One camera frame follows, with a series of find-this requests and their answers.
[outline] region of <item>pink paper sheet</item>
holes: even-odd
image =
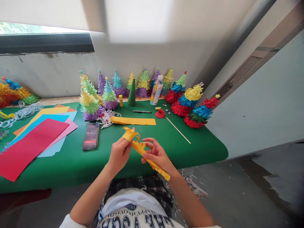
[[[76,128],[78,128],[78,126],[70,119],[68,118],[65,123],[69,124],[69,126],[60,134],[58,135],[58,137],[45,149],[47,150],[48,148],[50,148],[52,145],[54,145],[55,143],[57,143],[59,140],[61,140],[63,137],[67,136],[68,134],[70,134],[72,131],[74,131]]]

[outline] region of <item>white t-shirt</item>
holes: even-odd
[[[126,188],[111,196],[102,211],[98,228],[183,228],[167,217],[160,203],[137,188]],[[59,228],[85,228],[68,214]]]

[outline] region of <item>green tablecloth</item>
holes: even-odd
[[[157,106],[163,110],[169,109],[170,105],[165,100],[159,100]],[[0,176],[0,193],[18,192],[33,189],[46,189],[66,185],[77,185],[94,181],[107,163],[112,143],[116,142],[125,132],[125,125],[113,124],[100,131],[99,148],[97,150],[82,150],[86,124],[78,107],[78,113],[74,122],[78,128],[70,133],[61,148],[52,157],[36,158],[21,173],[16,182],[11,182]],[[4,113],[18,111],[19,108],[4,108]],[[132,110],[151,111],[152,113],[133,113]],[[129,107],[124,102],[124,107],[116,109],[123,117],[155,118],[156,126],[135,125],[140,138],[153,137],[165,149],[172,163],[177,169],[224,160],[228,157],[225,145],[214,136],[206,127],[198,130],[188,127],[183,118],[178,117],[171,111],[166,116],[191,142],[189,144],[183,136],[166,119],[155,116],[155,106],[149,101],[137,101],[136,107]],[[9,136],[5,140],[10,142],[14,139],[13,132],[24,126],[30,118],[19,120],[9,129]],[[141,163],[141,156],[131,150],[130,158],[126,166],[119,172],[117,178],[132,177],[155,172],[149,164]]]

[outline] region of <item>window frame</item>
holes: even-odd
[[[0,54],[94,52],[89,32],[0,35]]]

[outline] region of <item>water bottle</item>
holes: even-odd
[[[151,94],[151,100],[150,100],[151,105],[157,105],[159,96],[161,95],[162,87],[164,85],[164,82],[162,81],[163,78],[164,78],[163,75],[159,75],[157,77],[157,80],[154,82],[154,86]]]

